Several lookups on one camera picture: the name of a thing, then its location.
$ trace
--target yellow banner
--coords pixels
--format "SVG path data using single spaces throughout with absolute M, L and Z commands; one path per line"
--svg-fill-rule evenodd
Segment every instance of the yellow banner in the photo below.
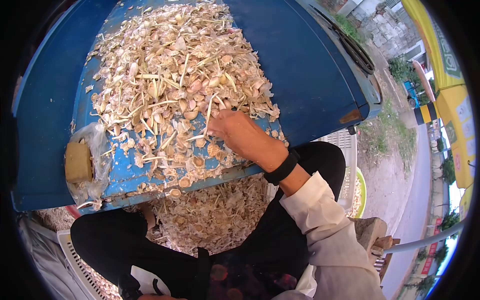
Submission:
M 437 108 L 452 146 L 456 184 L 467 188 L 475 174 L 475 126 L 465 85 L 440 91 Z
M 470 201 L 472 199 L 472 192 L 473 192 L 473 185 L 470 185 L 462 196 L 462 200 L 460 200 L 460 220 L 465 219 L 468 213 L 468 209 L 470 208 Z
M 465 84 L 458 61 L 438 24 L 428 15 L 419 0 L 402 0 L 403 7 L 415 23 L 430 58 L 435 87 Z

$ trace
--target blue machine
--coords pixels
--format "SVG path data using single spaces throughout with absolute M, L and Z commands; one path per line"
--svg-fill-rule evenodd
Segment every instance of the blue machine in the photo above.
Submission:
M 281 125 L 290 146 L 297 146 L 339 129 L 353 129 L 380 111 L 380 88 L 372 75 L 371 61 L 367 62 L 369 69 L 366 69 L 365 63 L 352 54 L 356 46 L 346 41 L 316 3 L 225 2 L 235 25 L 258 51 L 259 63 L 273 83 L 272 101 L 280 108 L 280 118 L 274 123 L 258 120 L 261 127 L 277 129 Z M 13 107 L 20 147 L 18 181 L 13 191 L 17 211 L 74 204 L 64 174 L 64 153 L 72 134 L 71 123 L 79 129 L 97 121 L 89 115 L 91 93 L 86 95 L 84 88 L 94 83 L 92 76 L 98 71 L 99 60 L 94 57 L 84 66 L 85 57 L 96 43 L 98 33 L 113 33 L 123 20 L 141 12 L 128 7 L 158 7 L 168 3 L 125 0 L 124 5 L 119 6 L 110 1 L 79 0 L 45 36 L 25 73 Z M 93 92 L 99 92 L 101 85 L 95 82 Z M 134 191 L 141 182 L 148 182 L 144 169 L 126 169 L 128 164 L 133 164 L 130 159 L 133 160 L 133 153 L 129 159 L 117 155 L 119 164 L 114 164 L 110 173 L 115 181 L 105 191 L 105 196 L 111 196 L 112 201 L 104 204 L 102 210 L 155 197 L 148 193 L 125 196 L 124 193 Z M 213 168 L 216 163 L 207 161 L 207 167 Z M 233 168 L 222 178 L 209 178 L 183 190 L 197 190 L 260 171 L 257 166 Z M 151 182 L 162 183 L 154 179 Z M 82 214 L 92 212 L 90 208 L 80 211 Z
M 410 107 L 411 108 L 419 108 L 420 103 L 419 103 L 419 100 L 418 100 L 418 97 L 417 97 L 417 91 L 415 90 L 415 84 L 412 81 L 407 80 L 403 83 L 403 85 L 407 89 L 407 92 L 408 92 L 407 100 L 408 100 L 408 104 L 410 105 Z

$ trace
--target red banner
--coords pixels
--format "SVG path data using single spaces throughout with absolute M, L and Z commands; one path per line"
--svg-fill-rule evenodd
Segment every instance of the red banner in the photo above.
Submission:
M 436 221 L 435 221 L 435 231 L 433 232 L 433 235 L 436 235 L 436 234 L 440 233 L 440 229 L 438 228 L 438 226 L 441 223 L 442 223 L 442 219 L 437 218 Z M 437 245 L 438 245 L 438 242 L 435 242 L 432 245 L 430 245 L 427 260 L 425 261 L 425 265 L 423 266 L 423 269 L 421 271 L 422 274 L 427 275 L 428 272 L 430 271 L 430 267 L 432 266 L 432 262 L 433 262 L 433 256 L 435 255 L 435 252 L 437 251 Z

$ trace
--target blue metal cover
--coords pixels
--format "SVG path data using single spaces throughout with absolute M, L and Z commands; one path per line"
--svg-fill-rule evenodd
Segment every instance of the blue metal cover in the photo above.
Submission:
M 164 1 L 125 1 L 114 6 L 106 1 L 80 0 L 75 3 L 45 37 L 32 59 L 15 102 L 20 141 L 20 169 L 14 191 L 17 211 L 43 209 L 73 204 L 65 184 L 64 151 L 70 138 L 73 117 L 77 129 L 96 118 L 90 95 L 84 88 L 92 81 L 99 64 L 85 57 L 99 32 L 114 32 L 129 15 L 129 6 L 159 6 Z M 226 1 L 236 25 L 259 52 L 260 64 L 273 83 L 272 98 L 280 110 L 279 122 L 291 146 L 306 143 L 341 128 L 359 123 L 368 116 L 356 101 L 365 96 L 338 47 L 318 23 L 292 0 Z M 93 92 L 99 92 L 96 82 Z M 277 123 L 259 120 L 262 127 Z M 110 174 L 117 179 L 106 195 L 123 194 L 147 182 L 144 170 L 117 154 L 118 165 Z M 219 184 L 234 178 L 258 173 L 257 166 L 234 170 L 222 179 L 197 182 L 186 190 Z M 103 209 L 113 209 L 150 200 L 142 194 L 114 201 Z

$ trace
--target white plastic crate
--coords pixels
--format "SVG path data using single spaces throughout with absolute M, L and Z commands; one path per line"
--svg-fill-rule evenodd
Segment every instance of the white plastic crate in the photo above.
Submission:
M 355 180 L 357 179 L 357 135 L 350 135 L 348 129 L 342 129 L 318 139 L 337 145 L 345 157 L 346 169 L 338 204 L 348 212 L 353 206 Z
M 95 283 L 94 279 L 90 276 L 90 273 L 85 270 L 85 266 L 80 260 L 70 238 L 70 230 L 57 231 L 57 239 L 59 240 L 60 247 L 67 258 L 70 266 L 72 267 L 75 275 L 83 283 L 85 289 L 90 294 L 91 299 L 95 300 L 108 300 L 105 296 L 100 294 L 100 287 Z

